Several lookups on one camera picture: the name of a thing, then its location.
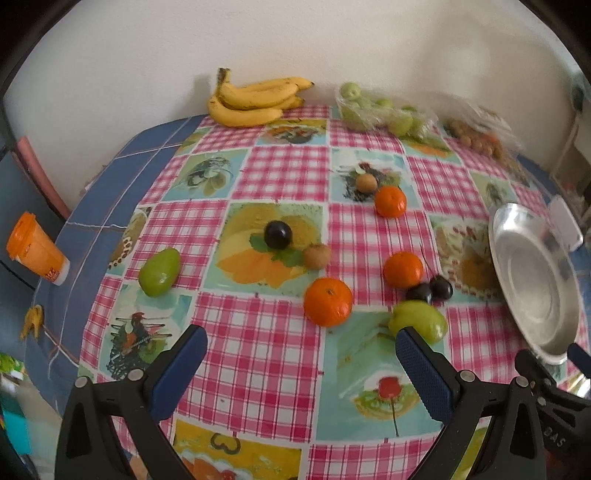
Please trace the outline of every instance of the yellow clip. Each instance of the yellow clip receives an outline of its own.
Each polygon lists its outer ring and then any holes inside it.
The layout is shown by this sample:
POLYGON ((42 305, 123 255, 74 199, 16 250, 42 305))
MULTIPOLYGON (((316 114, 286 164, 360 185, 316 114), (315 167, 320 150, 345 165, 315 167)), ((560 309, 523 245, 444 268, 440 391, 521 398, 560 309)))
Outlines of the yellow clip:
POLYGON ((21 340, 25 339, 31 330, 31 327, 33 327, 35 340, 39 340, 39 330, 41 329, 41 325, 43 325, 43 307, 41 307, 41 305, 35 305, 28 309, 25 314, 25 323, 22 326, 21 340))

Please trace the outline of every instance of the plastic bag of green fruit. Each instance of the plastic bag of green fruit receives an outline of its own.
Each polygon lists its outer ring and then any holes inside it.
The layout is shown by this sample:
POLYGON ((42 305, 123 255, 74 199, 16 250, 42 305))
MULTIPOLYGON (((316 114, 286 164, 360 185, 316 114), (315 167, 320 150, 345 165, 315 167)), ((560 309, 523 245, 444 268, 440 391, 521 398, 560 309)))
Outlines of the plastic bag of green fruit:
POLYGON ((383 129, 396 137, 422 138, 437 122, 437 115, 427 108, 361 88, 355 82, 342 83, 335 99, 345 127, 356 132, 383 129))

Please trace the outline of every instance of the orange cup lid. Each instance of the orange cup lid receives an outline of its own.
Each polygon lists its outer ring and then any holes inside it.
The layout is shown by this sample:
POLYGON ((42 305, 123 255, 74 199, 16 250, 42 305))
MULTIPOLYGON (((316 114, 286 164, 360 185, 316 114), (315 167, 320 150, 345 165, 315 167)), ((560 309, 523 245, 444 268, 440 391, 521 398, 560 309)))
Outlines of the orange cup lid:
POLYGON ((25 247, 25 243, 31 231, 35 228, 35 215, 29 212, 25 212, 18 219, 17 224, 12 229, 8 242, 6 244, 6 250, 8 256, 14 260, 18 257, 25 247))

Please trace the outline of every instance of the stainless steel plate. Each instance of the stainless steel plate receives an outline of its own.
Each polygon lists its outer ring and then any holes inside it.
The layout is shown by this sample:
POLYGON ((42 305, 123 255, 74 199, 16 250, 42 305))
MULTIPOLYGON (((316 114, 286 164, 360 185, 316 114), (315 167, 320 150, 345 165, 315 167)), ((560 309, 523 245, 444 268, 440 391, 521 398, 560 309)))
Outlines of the stainless steel plate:
POLYGON ((579 326, 580 296, 573 265, 544 219, 508 203, 491 217, 496 274, 525 340, 550 364, 566 360, 579 326))

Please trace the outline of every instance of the silver bolt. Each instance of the silver bolt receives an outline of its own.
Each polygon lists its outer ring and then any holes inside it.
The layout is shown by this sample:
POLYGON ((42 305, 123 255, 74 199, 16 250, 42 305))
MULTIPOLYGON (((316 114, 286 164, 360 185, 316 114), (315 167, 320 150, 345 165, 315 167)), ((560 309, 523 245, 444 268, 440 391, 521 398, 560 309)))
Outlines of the silver bolt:
POLYGON ((88 377, 78 377, 74 382, 76 388, 82 388, 88 383, 88 377))
POLYGON ((464 382, 474 382, 474 380, 476 379, 476 375, 474 375, 474 373, 470 372, 469 370, 462 370, 460 372, 460 378, 464 382))
POLYGON ((133 382, 140 380, 143 376, 144 371, 141 368, 134 368, 131 372, 127 374, 127 378, 129 378, 133 382))
POLYGON ((515 378, 515 383, 517 385, 519 385, 521 388, 525 388, 529 385, 529 382, 527 381, 527 378, 522 377, 522 376, 518 376, 515 378))

